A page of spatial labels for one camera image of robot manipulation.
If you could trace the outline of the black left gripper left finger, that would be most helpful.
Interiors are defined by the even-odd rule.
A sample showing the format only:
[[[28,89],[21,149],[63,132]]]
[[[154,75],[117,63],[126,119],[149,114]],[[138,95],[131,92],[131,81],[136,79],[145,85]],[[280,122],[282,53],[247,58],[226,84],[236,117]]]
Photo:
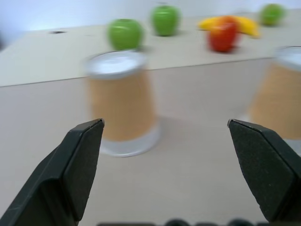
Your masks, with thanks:
[[[94,182],[104,121],[71,129],[35,168],[0,226],[78,226]]]

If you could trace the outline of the green apple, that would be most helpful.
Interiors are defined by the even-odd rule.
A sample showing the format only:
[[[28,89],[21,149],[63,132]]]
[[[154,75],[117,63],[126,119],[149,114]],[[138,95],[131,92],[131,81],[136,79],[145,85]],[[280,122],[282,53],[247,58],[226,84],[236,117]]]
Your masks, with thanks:
[[[153,9],[151,22],[157,36],[174,36],[180,23],[180,11],[175,6],[160,5]]]
[[[285,16],[285,8],[276,3],[266,4],[259,13],[259,21],[265,26],[277,26]]]
[[[142,25],[133,19],[116,19],[107,29],[107,37],[114,50],[138,49],[143,35]]]

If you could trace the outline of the orange paper cup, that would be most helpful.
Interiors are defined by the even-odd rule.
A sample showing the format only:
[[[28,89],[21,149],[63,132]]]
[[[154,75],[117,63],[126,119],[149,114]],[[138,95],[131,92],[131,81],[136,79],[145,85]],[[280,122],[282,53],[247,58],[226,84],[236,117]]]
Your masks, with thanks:
[[[130,157],[150,150],[160,127],[144,53],[125,50],[91,56],[85,62],[95,118],[104,119],[100,151]]]
[[[244,118],[301,140],[301,46],[277,50]]]

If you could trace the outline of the yellow banana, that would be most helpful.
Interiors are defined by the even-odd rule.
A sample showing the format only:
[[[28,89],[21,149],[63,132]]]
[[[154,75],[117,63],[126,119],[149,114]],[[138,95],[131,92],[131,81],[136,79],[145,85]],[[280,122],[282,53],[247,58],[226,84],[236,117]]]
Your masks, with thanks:
[[[212,27],[212,25],[223,16],[215,16],[210,18],[205,18],[198,23],[198,28],[203,31],[208,31]],[[260,38],[259,26],[258,24],[247,17],[243,16],[232,16],[235,18],[239,24],[239,32],[249,35],[254,39]]]

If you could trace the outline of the red apple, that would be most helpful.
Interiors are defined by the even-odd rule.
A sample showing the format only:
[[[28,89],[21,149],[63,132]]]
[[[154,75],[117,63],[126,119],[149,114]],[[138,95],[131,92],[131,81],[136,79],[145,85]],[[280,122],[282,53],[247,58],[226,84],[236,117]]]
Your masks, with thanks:
[[[208,45],[214,52],[230,53],[239,37],[239,23],[233,16],[221,16],[214,22],[208,33]]]

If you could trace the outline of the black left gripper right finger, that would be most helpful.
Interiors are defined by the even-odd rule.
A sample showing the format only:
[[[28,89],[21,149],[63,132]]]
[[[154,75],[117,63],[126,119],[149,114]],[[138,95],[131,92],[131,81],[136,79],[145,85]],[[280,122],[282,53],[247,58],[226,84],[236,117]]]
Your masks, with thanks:
[[[228,121],[238,162],[269,222],[301,222],[301,157],[273,130]]]

